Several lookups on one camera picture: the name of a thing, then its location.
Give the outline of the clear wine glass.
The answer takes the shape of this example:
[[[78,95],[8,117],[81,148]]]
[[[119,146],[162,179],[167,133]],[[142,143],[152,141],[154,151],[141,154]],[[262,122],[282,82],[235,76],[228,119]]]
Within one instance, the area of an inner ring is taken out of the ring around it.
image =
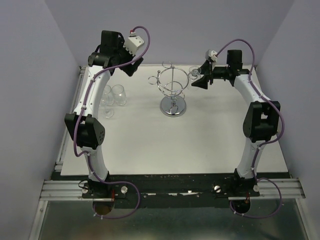
[[[114,110],[107,105],[105,100],[102,100],[100,103],[103,117],[105,119],[112,118],[114,116]]]
[[[114,104],[114,97],[112,93],[112,88],[109,85],[106,85],[102,93],[100,105],[112,106],[113,104]]]
[[[124,106],[127,103],[127,96],[122,85],[114,85],[111,89],[115,103],[118,106]]]
[[[201,76],[201,68],[193,65],[189,68],[189,79],[192,81],[197,80]]]

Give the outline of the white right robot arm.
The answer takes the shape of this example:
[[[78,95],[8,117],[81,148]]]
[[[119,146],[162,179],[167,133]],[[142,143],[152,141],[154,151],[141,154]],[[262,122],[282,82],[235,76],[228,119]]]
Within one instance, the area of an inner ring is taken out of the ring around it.
[[[279,124],[280,103],[263,96],[252,81],[252,72],[243,68],[242,51],[228,50],[226,66],[217,66],[218,53],[209,49],[201,67],[191,70],[197,79],[192,87],[208,89],[214,80],[229,81],[248,105],[242,130],[245,147],[230,183],[230,191],[241,196],[255,184],[255,173],[265,144],[276,135]]]

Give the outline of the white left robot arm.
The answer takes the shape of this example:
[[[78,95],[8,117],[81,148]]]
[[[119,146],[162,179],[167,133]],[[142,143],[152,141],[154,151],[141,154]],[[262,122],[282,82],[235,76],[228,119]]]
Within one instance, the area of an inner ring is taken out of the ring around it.
[[[102,153],[106,131],[98,120],[100,102],[115,69],[122,70],[129,77],[137,71],[144,59],[136,54],[143,45],[145,41],[135,29],[130,31],[128,38],[117,31],[102,31],[100,45],[88,57],[88,76],[83,93],[73,112],[64,117],[74,154],[84,156],[86,160],[88,180],[85,189],[93,190],[101,198],[110,194],[111,185],[106,182],[109,171]]]

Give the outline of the chrome wine glass rack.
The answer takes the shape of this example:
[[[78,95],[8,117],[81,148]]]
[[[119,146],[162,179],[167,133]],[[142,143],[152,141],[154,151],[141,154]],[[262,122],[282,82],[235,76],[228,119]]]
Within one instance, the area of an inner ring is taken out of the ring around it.
[[[163,94],[159,109],[167,117],[177,118],[187,111],[185,89],[189,86],[189,74],[172,62],[162,62],[162,69],[149,76],[150,85],[154,85]]]

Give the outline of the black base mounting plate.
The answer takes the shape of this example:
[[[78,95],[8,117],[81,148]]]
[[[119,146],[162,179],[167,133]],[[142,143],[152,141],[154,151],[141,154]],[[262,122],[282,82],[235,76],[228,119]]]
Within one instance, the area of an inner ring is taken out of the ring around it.
[[[258,197],[255,184],[234,173],[109,175],[106,183],[88,180],[82,197],[117,209],[227,208],[229,198]]]

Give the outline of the left aluminium frame rail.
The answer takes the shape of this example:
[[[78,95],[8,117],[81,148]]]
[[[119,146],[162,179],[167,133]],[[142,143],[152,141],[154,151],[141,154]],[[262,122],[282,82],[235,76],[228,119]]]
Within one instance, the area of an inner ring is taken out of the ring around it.
[[[76,89],[74,92],[74,96],[73,96],[73,100],[72,100],[72,104],[71,104],[69,112],[71,112],[75,108],[75,105],[77,104],[78,97],[79,97],[81,87],[83,84],[83,79],[84,79],[84,75],[86,72],[86,68],[87,68],[86,66],[79,67],[80,71],[79,71],[79,75],[78,75],[78,81],[77,81]],[[62,168],[63,168],[63,158],[64,158],[64,154],[66,152],[65,145],[68,143],[68,139],[70,137],[70,134],[68,132],[66,124],[63,123],[63,126],[64,126],[64,134],[63,134],[63,138],[62,138],[61,145],[59,148],[58,156],[57,156],[57,159],[56,159],[54,169],[53,169],[51,176],[53,176],[54,174],[60,175]]]

